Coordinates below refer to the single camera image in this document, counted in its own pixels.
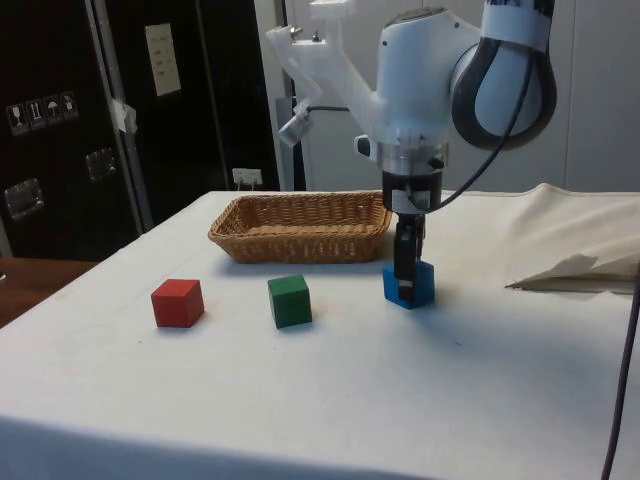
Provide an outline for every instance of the black wire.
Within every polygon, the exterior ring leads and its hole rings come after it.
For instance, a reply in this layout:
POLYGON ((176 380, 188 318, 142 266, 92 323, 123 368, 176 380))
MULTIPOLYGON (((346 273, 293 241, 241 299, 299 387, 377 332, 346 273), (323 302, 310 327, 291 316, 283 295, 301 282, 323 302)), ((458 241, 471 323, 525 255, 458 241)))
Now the black wire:
POLYGON ((315 112, 318 110, 321 111, 325 111, 325 112, 348 112, 349 109, 346 107, 325 107, 325 106, 317 106, 317 107, 309 107, 307 109, 309 112, 315 112))
MULTIPOLYGON (((509 137, 511 136, 511 132, 513 131, 513 127, 515 126, 516 122, 518 121, 518 117, 520 116, 520 112, 522 111, 522 105, 524 104, 524 100, 527 97, 527 92, 529 91, 529 85, 531 84, 534 56, 535 56, 535 52, 533 50, 531 50, 529 52, 529 58, 527 59, 527 70, 525 72, 524 82, 522 83, 522 89, 520 90, 520 96, 518 97, 518 103, 516 103, 516 106, 513 109, 513 114, 511 115, 511 120, 509 120, 509 124, 507 125, 507 129, 505 130, 504 135, 502 135, 502 138, 500 138, 500 141, 498 142, 498 144, 493 149, 493 152, 491 152, 491 155, 489 155, 489 157, 480 166, 480 168, 476 171, 476 173, 474 173, 471 176, 471 178, 469 178, 469 180, 467 180, 464 183, 464 185, 462 185, 462 187, 460 187, 453 195, 451 195, 449 198, 447 198, 444 202, 442 202, 439 205, 436 205, 435 207, 430 208, 429 210, 427 210, 427 212, 426 212, 427 214, 436 212, 436 211, 446 207, 447 205, 450 205, 451 202, 453 202, 460 195, 462 195, 464 192, 466 192, 469 189, 469 187, 471 187, 471 185, 473 185, 476 182, 476 180, 478 180, 478 178, 480 178, 480 176, 487 170, 487 168, 489 168, 491 166, 493 161, 500 154, 500 152, 502 151, 502 149, 506 145, 507 141, 509 140, 509 137)), ((416 202, 415 202, 415 200, 413 198, 413 194, 412 193, 409 195, 409 200, 411 201, 411 203, 414 204, 414 206, 416 208, 418 208, 419 210, 424 210, 424 209, 421 209, 418 205, 416 205, 416 202)))
POLYGON ((624 409, 624 397, 627 391, 627 379, 629 377, 629 368, 631 366, 631 356, 633 354, 633 344, 636 338, 636 329, 638 328, 638 316, 640 314, 640 264, 636 274, 636 286, 633 292, 633 303, 631 305, 631 315, 629 316, 629 327, 627 328, 627 338, 624 342, 622 351, 622 363, 620 365, 620 377, 618 379, 618 393, 616 395, 616 404, 613 411, 613 423, 611 425, 611 436, 609 438, 609 448, 607 449, 607 457, 604 461, 602 469, 602 480, 609 480, 611 469, 613 467, 613 459, 616 456, 618 448, 618 438, 620 437, 620 425, 622 424, 622 410, 624 409))

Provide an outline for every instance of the cloth fold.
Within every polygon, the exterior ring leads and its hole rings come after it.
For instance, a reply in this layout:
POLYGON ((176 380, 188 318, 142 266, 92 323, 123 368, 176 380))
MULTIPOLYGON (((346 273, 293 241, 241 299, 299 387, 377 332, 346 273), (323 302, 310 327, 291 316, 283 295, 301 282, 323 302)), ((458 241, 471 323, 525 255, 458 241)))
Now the cloth fold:
POLYGON ((640 194, 580 194, 541 184, 507 212, 507 286, 632 293, 640 194))

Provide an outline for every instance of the label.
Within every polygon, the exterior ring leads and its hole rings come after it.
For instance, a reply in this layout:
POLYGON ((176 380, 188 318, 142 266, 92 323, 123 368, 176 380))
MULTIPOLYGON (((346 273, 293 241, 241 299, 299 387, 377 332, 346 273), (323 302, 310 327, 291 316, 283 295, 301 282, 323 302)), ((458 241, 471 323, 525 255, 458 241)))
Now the label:
POLYGON ((46 113, 44 111, 44 105, 42 100, 37 98, 35 100, 29 100, 25 104, 27 110, 27 117, 29 118, 29 125, 31 130, 38 130, 47 126, 46 113))
POLYGON ((76 103, 76 96, 73 92, 61 93, 60 102, 62 107, 62 116, 65 120, 78 118, 78 104, 76 103))
MULTIPOLYGON (((431 200, 431 194, 429 192, 415 192, 414 201, 420 206, 426 206, 429 208, 429 202, 431 200)), ((395 213, 405 213, 407 215, 424 215, 426 210, 420 210, 417 208, 404 190, 392 190, 391 191, 391 209, 395 213)))
POLYGON ((27 113, 24 109, 24 104, 18 103, 16 105, 9 105, 6 110, 7 120, 11 127, 11 134, 16 136, 27 133, 29 131, 29 121, 27 120, 27 113))
POLYGON ((47 115, 47 121, 49 125, 55 125, 64 121, 64 115, 62 114, 62 103, 58 95, 49 95, 44 98, 44 109, 47 115))
POLYGON ((176 52, 173 47, 171 24, 147 26, 145 33, 156 95, 160 97, 181 90, 182 85, 176 63, 176 52))

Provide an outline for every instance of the door handle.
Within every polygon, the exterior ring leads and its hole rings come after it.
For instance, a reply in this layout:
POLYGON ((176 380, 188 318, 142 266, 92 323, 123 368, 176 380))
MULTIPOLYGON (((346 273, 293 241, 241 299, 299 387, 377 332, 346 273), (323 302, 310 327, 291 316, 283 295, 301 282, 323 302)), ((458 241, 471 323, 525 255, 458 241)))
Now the door handle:
POLYGON ((44 208, 42 189, 37 178, 30 178, 4 191, 4 201, 14 221, 21 220, 44 208))

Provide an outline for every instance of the wooden floor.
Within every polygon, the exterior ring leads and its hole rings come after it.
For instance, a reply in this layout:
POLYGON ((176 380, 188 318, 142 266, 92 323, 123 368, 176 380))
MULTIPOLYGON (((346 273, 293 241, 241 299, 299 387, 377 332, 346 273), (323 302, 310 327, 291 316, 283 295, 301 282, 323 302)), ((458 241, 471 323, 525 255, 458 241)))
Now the wooden floor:
POLYGON ((0 258, 0 328, 71 283, 96 264, 0 258))

